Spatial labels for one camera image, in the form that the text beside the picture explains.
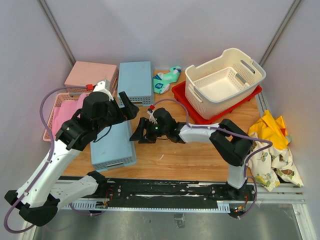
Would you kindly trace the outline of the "blue perforated basket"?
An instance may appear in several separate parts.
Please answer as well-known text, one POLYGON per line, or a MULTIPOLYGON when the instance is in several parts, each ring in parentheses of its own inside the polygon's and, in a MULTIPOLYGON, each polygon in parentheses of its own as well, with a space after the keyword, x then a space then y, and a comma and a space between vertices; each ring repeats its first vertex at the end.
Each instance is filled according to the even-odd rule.
POLYGON ((132 127, 129 121, 106 127, 90 143, 91 164, 97 172, 136 164, 135 146, 130 137, 132 127))

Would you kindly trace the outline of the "light blue upturned basket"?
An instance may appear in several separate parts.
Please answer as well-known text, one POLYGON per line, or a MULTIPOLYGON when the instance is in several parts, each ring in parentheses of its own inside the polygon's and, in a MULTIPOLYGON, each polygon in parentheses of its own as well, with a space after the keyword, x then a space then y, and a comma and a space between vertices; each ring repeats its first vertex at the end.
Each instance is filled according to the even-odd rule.
POLYGON ((150 61, 122 62, 119 65, 117 95, 125 92, 130 101, 137 106, 154 104, 153 68, 150 61))

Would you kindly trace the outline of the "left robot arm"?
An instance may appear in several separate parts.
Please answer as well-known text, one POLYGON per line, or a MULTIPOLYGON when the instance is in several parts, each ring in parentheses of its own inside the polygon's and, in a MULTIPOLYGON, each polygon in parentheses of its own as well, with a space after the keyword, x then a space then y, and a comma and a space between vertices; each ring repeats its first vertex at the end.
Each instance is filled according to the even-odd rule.
POLYGON ((42 227, 64 206, 85 196, 101 198, 107 193, 106 178, 97 171, 89 172, 65 188, 54 190, 53 186, 70 162, 95 141, 104 128, 133 120, 138 115, 139 108, 126 93, 122 91, 119 96, 123 107, 101 91, 84 98, 82 108, 62 124, 55 139, 51 140, 48 155, 32 176, 19 189, 5 194, 5 200, 11 205, 10 213, 18 209, 25 221, 42 227))

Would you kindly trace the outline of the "pink perforated basket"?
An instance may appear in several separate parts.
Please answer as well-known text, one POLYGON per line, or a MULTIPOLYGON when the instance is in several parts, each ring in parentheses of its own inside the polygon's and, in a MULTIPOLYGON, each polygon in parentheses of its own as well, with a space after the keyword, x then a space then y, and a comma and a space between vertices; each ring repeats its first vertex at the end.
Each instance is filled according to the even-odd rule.
POLYGON ((114 64, 77 61, 71 69, 64 85, 71 92, 86 92, 88 84, 96 85, 102 80, 109 82, 109 91, 115 94, 118 84, 119 70, 114 64))

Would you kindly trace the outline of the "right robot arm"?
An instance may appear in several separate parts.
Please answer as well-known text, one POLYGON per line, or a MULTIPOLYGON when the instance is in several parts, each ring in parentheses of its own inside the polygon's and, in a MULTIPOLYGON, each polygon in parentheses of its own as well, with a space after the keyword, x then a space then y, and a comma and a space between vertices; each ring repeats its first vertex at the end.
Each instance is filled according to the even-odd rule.
POLYGON ((220 123, 209 125, 189 124, 176 121, 161 107, 155 111, 151 110, 150 118, 140 118, 129 140, 137 141, 139 144, 154 144, 163 136, 177 144, 212 144, 228 164, 227 196, 232 200, 238 200, 245 194, 245 161, 253 141, 231 120, 223 119, 220 123))

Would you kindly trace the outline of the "small white perforated basket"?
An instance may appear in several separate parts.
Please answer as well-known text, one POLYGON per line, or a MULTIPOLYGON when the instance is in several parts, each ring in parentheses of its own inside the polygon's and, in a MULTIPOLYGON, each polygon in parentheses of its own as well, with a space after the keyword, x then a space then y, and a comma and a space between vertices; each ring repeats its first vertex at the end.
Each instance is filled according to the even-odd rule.
POLYGON ((249 88, 248 82, 232 67, 226 67, 204 76, 194 82, 205 97, 213 102, 229 99, 240 91, 249 88))

